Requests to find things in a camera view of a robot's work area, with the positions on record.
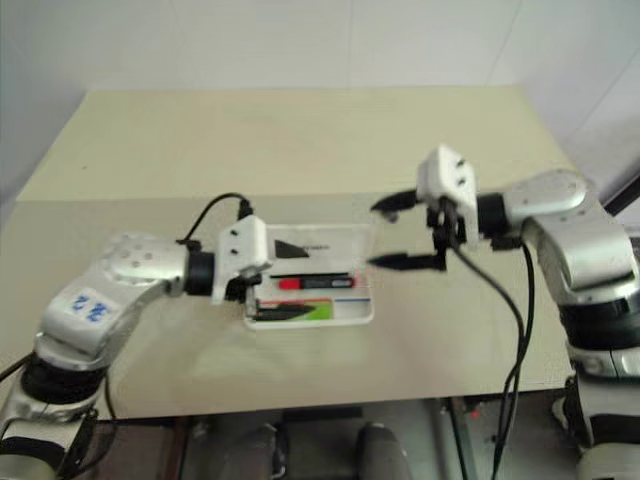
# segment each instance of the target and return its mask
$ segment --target red marker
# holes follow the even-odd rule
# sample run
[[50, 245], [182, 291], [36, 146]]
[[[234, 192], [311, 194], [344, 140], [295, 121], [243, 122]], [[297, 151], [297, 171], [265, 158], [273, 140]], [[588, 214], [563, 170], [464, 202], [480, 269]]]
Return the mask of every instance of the red marker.
[[308, 290], [311, 288], [353, 288], [355, 280], [351, 277], [292, 277], [278, 282], [280, 290]]

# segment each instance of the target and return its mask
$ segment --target beige table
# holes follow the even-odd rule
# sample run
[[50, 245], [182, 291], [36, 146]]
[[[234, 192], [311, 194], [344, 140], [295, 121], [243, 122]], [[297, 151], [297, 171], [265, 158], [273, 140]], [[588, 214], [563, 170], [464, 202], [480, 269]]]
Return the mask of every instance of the beige table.
[[[439, 142], [474, 163], [485, 189], [573, 168], [514, 88], [89, 94], [2, 232], [1, 364], [28, 351], [49, 299], [111, 234], [177, 238], [209, 197], [232, 190], [268, 223], [371, 222], [369, 206], [415, 185]], [[205, 222], [207, 246], [233, 209]], [[431, 248], [423, 212], [378, 229], [379, 252]], [[524, 310], [521, 256], [475, 256]], [[374, 272], [376, 316], [365, 327], [254, 332], [238, 306], [159, 300], [114, 365], [116, 407], [140, 417], [497, 392], [513, 362], [513, 319], [453, 256], [449, 267]], [[569, 373], [538, 278], [525, 389], [560, 387]]]

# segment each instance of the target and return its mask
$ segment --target tabletop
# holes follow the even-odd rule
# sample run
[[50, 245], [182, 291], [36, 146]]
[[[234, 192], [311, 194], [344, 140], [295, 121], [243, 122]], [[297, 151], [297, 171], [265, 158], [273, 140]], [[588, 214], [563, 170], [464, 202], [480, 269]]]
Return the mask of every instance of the tabletop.
[[[181, 237], [207, 199], [240, 191], [267, 223], [372, 223], [376, 252], [432, 249], [424, 211], [383, 225], [369, 207], [415, 186], [439, 143], [492, 190], [575, 168], [514, 87], [91, 92], [43, 159], [0, 238], [0, 365], [113, 234]], [[200, 237], [215, 247], [224, 205]], [[471, 255], [526, 309], [521, 254]], [[252, 331], [238, 305], [160, 299], [112, 369], [122, 417], [190, 415], [501, 391], [516, 347], [502, 300], [450, 256], [447, 273], [372, 270], [366, 326]], [[537, 269], [523, 389], [570, 372]], [[0, 389], [4, 398], [8, 382]]]

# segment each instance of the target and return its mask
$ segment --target wall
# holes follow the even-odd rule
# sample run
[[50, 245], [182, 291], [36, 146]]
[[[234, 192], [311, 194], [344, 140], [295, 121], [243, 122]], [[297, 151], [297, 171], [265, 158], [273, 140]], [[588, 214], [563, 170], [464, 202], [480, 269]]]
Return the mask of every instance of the wall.
[[0, 220], [87, 89], [520, 83], [604, 194], [640, 156], [634, 0], [0, 0], [0, 15]]

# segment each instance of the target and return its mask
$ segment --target floor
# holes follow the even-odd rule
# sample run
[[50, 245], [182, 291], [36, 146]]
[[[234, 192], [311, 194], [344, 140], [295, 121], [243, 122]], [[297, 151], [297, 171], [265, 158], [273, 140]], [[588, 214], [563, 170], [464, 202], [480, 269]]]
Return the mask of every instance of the floor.
[[[578, 456], [550, 414], [557, 392], [525, 394], [505, 451], [500, 478], [573, 480]], [[362, 406], [362, 421], [391, 428], [402, 442], [414, 480], [461, 480], [449, 415], [438, 400], [371, 403]], [[478, 479], [488, 479], [493, 455], [492, 435], [499, 405], [480, 404], [465, 415]], [[196, 418], [188, 432], [181, 480], [211, 480], [219, 473], [228, 447], [245, 433], [277, 423], [280, 411], [261, 411]], [[82, 478], [156, 480], [164, 476], [170, 451], [169, 430], [126, 426], [103, 464]]]

